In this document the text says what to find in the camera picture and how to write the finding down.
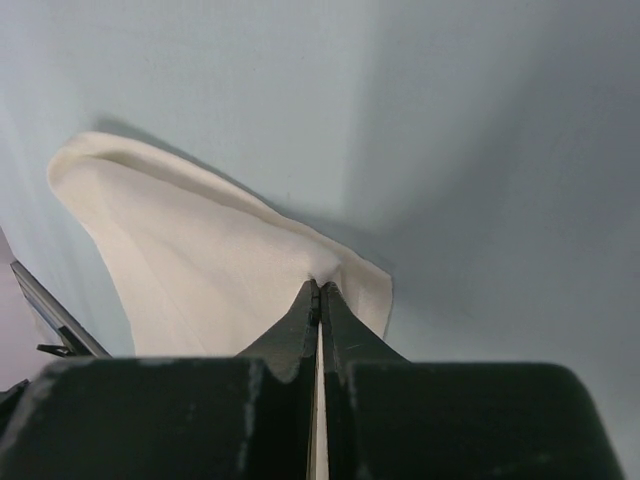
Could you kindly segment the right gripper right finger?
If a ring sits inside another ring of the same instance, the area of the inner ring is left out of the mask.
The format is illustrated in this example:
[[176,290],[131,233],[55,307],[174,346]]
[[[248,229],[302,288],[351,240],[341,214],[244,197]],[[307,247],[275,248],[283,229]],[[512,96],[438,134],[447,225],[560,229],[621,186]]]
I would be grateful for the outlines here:
[[414,363],[320,291],[333,479],[619,479],[584,385],[550,363]]

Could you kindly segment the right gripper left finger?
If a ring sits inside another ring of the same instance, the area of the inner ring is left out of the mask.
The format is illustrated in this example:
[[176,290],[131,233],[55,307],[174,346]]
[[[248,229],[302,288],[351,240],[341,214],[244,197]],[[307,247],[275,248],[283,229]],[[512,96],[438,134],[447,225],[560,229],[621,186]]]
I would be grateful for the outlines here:
[[50,364],[1,439],[5,479],[309,479],[319,289],[232,357]]

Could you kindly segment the white cloth napkin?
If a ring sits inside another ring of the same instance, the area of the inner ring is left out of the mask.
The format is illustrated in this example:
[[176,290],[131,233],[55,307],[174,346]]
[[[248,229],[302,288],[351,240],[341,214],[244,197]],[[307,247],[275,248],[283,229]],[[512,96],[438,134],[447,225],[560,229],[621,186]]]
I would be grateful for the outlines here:
[[186,159],[85,132],[58,150],[47,177],[97,246],[139,356],[234,355],[309,280],[337,284],[374,333],[386,329],[388,273]]

